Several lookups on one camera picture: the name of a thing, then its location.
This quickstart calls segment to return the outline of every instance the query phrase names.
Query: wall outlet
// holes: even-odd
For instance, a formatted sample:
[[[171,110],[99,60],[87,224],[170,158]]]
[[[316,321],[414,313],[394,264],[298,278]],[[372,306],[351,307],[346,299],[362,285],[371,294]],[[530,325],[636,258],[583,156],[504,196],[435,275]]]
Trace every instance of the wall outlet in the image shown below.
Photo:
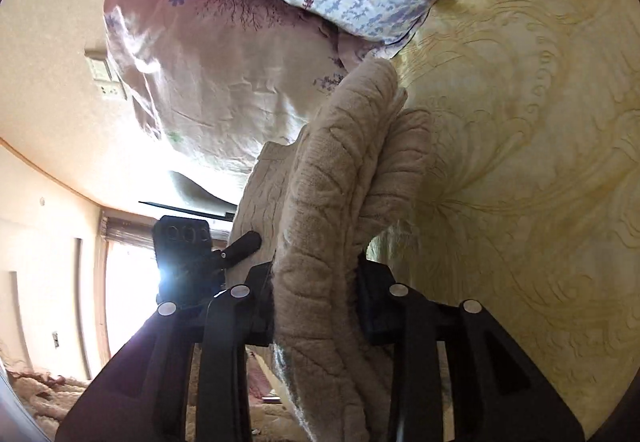
[[[111,99],[118,101],[126,101],[127,95],[124,92],[124,87],[119,81],[96,81],[95,85],[98,87],[98,92],[102,99]]]

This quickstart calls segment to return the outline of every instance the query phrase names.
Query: bed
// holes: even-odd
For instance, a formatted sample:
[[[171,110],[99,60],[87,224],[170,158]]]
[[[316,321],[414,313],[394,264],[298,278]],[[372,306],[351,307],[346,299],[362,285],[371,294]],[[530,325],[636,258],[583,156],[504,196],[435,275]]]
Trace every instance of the bed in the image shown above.
[[[433,169],[371,247],[484,302],[596,442],[640,428],[639,28],[638,0],[438,0],[394,59]]]

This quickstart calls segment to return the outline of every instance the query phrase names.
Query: beige towel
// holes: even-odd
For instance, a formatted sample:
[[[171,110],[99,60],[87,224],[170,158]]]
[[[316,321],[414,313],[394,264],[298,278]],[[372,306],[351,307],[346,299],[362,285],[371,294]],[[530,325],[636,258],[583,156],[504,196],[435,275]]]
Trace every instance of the beige towel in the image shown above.
[[[405,98],[389,62],[364,62],[296,143],[265,147],[231,234],[257,230],[263,245],[229,284],[277,247],[276,345],[266,359],[312,440],[385,436],[391,359],[362,339],[353,284],[358,254],[408,210],[426,170],[430,118],[400,112]]]

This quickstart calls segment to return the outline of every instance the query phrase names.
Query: silver screw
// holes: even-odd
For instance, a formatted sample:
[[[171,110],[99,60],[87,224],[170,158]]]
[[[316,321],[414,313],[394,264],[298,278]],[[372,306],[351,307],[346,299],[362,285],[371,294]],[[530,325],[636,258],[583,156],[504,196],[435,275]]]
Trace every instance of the silver screw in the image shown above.
[[[482,305],[480,305],[478,303],[478,301],[476,301],[475,299],[467,299],[463,304],[462,307],[469,313],[469,314],[477,314],[478,312],[482,311]]]
[[[402,283],[394,283],[391,287],[389,287],[389,292],[392,296],[404,297],[409,294],[409,289]]]
[[[247,297],[250,292],[251,289],[249,289],[249,287],[247,287],[246,285],[236,285],[231,289],[231,295],[237,298]]]
[[[178,306],[171,301],[165,301],[158,305],[158,313],[161,316],[171,316],[176,310],[178,310]]]

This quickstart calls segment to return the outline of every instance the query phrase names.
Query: mattress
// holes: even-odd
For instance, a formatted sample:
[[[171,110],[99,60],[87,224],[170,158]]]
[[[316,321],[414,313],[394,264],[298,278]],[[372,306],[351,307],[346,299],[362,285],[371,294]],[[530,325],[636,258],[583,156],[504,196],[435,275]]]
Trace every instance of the mattress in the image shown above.
[[[395,58],[433,159],[372,253],[483,302],[587,435],[640,364],[639,29],[638,0],[439,0]]]

